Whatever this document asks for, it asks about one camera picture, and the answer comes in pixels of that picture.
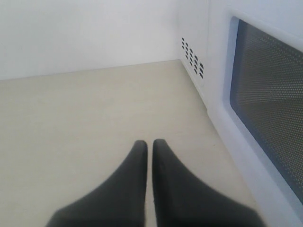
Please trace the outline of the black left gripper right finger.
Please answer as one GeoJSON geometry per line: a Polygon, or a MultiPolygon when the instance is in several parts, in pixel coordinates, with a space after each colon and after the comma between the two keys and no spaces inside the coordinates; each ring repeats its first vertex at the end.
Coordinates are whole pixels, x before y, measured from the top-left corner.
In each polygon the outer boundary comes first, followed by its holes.
{"type": "Polygon", "coordinates": [[[152,186],[159,227],[260,227],[256,211],[199,180],[167,142],[152,148],[152,186]]]}

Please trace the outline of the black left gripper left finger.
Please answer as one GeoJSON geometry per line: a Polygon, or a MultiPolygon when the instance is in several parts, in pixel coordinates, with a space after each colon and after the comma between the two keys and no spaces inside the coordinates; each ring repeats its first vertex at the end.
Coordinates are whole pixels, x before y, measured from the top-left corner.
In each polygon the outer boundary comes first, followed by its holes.
{"type": "Polygon", "coordinates": [[[148,147],[137,140],[129,154],[99,187],[57,210],[49,227],[143,227],[148,147]]]}

